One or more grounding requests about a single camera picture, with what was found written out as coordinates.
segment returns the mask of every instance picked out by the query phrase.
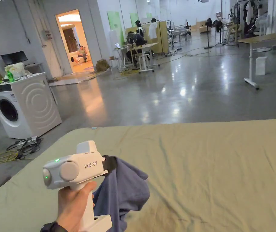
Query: black wristband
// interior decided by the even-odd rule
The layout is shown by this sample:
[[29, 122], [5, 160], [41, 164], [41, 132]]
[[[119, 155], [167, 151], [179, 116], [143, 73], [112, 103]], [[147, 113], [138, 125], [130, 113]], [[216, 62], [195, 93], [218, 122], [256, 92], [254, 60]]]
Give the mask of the black wristband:
[[63, 227], [61, 227], [56, 221], [52, 223], [45, 224], [40, 232], [68, 232]]

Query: washing machine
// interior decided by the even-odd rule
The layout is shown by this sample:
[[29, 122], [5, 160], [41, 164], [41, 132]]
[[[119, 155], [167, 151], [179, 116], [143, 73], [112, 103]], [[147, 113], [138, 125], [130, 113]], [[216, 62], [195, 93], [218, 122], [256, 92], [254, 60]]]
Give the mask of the washing machine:
[[62, 122], [45, 73], [0, 84], [0, 121], [14, 139], [39, 137]]

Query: white box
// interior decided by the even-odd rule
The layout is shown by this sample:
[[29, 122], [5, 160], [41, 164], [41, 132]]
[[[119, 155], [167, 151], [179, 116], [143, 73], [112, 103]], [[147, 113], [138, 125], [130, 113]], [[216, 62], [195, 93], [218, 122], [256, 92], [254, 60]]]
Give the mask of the white box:
[[267, 63], [267, 56], [261, 56], [256, 59], [256, 75], [266, 75], [266, 65]]

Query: doorway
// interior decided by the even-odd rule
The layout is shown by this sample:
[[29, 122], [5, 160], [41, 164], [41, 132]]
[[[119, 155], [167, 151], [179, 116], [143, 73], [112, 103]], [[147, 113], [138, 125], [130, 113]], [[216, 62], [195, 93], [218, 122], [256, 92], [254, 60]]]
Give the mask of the doorway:
[[94, 72], [79, 11], [64, 12], [55, 17], [72, 73], [86, 76]]

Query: blue cloth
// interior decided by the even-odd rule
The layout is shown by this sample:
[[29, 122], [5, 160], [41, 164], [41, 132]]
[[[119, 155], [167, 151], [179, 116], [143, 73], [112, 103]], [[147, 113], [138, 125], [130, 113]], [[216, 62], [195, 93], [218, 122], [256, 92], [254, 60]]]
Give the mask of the blue cloth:
[[127, 228], [126, 214], [139, 211], [150, 197], [145, 181], [148, 175], [117, 158], [117, 168], [106, 176], [94, 192], [94, 216], [110, 215], [109, 232], [123, 232]]

